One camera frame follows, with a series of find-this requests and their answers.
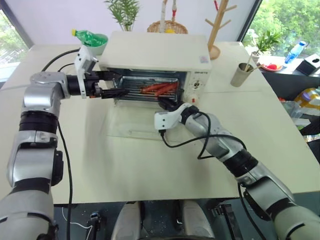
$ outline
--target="table surface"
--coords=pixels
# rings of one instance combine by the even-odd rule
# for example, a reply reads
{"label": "table surface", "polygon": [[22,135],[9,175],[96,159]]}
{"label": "table surface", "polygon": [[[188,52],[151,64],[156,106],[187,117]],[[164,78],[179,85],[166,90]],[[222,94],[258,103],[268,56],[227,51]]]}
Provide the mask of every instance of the table surface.
{"label": "table surface", "polygon": [[[237,65],[249,58],[242,44],[216,45],[221,55],[212,61],[210,79],[199,103],[201,111],[215,114],[293,193],[319,191],[319,164],[260,71],[254,71],[241,87],[230,85]],[[30,76],[56,55],[77,47],[33,46],[0,90],[0,198],[11,189],[6,166]],[[60,58],[48,71],[72,63],[74,57],[69,54]],[[64,72],[74,73],[73,67],[66,67]],[[61,102],[59,121],[71,160],[74,203],[238,197],[237,183],[223,164],[215,158],[197,160],[202,147],[199,142],[171,149],[159,136],[125,136],[125,128],[136,128],[137,133],[143,125],[151,128],[154,108],[115,106],[112,99],[80,96]],[[131,118],[135,119],[132,125],[123,120],[123,116],[132,116],[135,111],[139,115]],[[182,126],[174,131],[181,139],[169,140],[182,142],[190,137]],[[60,140],[58,149],[63,151]],[[68,202],[65,157],[63,180],[52,187],[52,195],[55,204]]]}

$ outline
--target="sausage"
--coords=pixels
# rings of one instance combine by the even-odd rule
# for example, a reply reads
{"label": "sausage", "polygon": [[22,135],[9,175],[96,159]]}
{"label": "sausage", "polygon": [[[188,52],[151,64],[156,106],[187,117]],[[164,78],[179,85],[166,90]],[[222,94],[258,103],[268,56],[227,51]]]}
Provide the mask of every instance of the sausage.
{"label": "sausage", "polygon": [[156,97],[159,97],[160,95],[165,94],[165,93],[169,92],[170,90],[174,90],[174,89],[176,89],[177,87],[178,87],[178,83],[177,83],[177,82],[171,83],[171,84],[168,85],[168,86],[164,86],[164,87],[160,88],[158,91],[155,92],[154,95],[155,95]]}
{"label": "sausage", "polygon": [[164,82],[164,83],[153,84],[151,86],[146,86],[144,88],[141,88],[141,93],[146,94],[148,92],[158,90],[158,89],[161,89],[165,86],[168,86],[169,84],[170,83],[168,83],[168,82]]}

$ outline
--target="toaster oven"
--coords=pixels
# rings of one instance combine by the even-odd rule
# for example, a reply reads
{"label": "toaster oven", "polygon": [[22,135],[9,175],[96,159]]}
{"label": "toaster oven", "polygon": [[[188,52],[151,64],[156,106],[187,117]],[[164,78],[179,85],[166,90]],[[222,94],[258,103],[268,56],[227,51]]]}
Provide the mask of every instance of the toaster oven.
{"label": "toaster oven", "polygon": [[116,102],[166,97],[197,104],[211,71],[205,36],[150,32],[113,32],[99,66],[120,75],[108,88],[129,90]]}

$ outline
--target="potted plant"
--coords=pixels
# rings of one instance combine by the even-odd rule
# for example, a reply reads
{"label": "potted plant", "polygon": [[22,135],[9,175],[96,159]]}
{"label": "potted plant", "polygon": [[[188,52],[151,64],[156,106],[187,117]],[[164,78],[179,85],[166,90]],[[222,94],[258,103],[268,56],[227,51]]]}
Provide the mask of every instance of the potted plant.
{"label": "potted plant", "polygon": [[140,9],[137,0],[106,0],[113,18],[119,23],[123,31],[132,31],[134,22]]}
{"label": "potted plant", "polygon": [[264,52],[273,49],[275,44],[280,43],[281,34],[279,32],[271,33],[269,30],[264,32],[256,41],[257,50],[252,53],[252,59],[257,64],[259,57]]}

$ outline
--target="dark floor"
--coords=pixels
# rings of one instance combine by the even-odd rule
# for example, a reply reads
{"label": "dark floor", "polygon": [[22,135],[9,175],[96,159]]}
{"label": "dark floor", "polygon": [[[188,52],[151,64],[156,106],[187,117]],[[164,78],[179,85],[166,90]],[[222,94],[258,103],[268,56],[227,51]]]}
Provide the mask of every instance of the dark floor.
{"label": "dark floor", "polygon": [[[309,193],[299,193],[294,195],[296,203],[304,206],[317,215],[320,215],[320,192],[309,192]],[[237,219],[241,235],[244,240],[259,240],[259,236],[250,224],[245,212],[241,206],[240,200],[228,199],[228,200],[218,200],[218,199],[199,199],[197,202],[206,214],[213,231],[216,234],[217,239],[229,240],[230,235],[227,233],[227,227],[223,228],[221,225],[217,224],[218,220],[213,216],[212,209],[217,206],[217,204],[231,204],[234,215]],[[183,235],[184,230],[181,225],[181,229],[176,228],[176,218],[174,217],[174,209],[176,205],[173,200],[155,200],[155,201],[144,201],[144,220],[141,229],[142,238],[150,237],[163,237],[163,236],[174,236]],[[113,202],[113,203],[84,203],[75,205],[72,209],[71,221],[78,222],[86,226],[87,221],[90,218],[90,214],[95,211],[99,211],[100,215],[103,217],[101,223],[101,231],[97,233],[97,240],[109,240],[112,235],[113,227],[117,220],[118,214],[122,209],[124,202]],[[263,221],[259,219],[252,211],[250,206],[248,207],[254,221],[260,227],[261,231],[268,240],[276,240],[275,229],[273,224],[269,221]],[[62,217],[62,208],[56,206],[54,208],[55,220],[59,225],[58,239],[66,239],[66,221]],[[67,216],[67,209],[64,209],[64,215]],[[71,225],[71,239],[85,240],[87,231],[81,227],[72,224]]]}

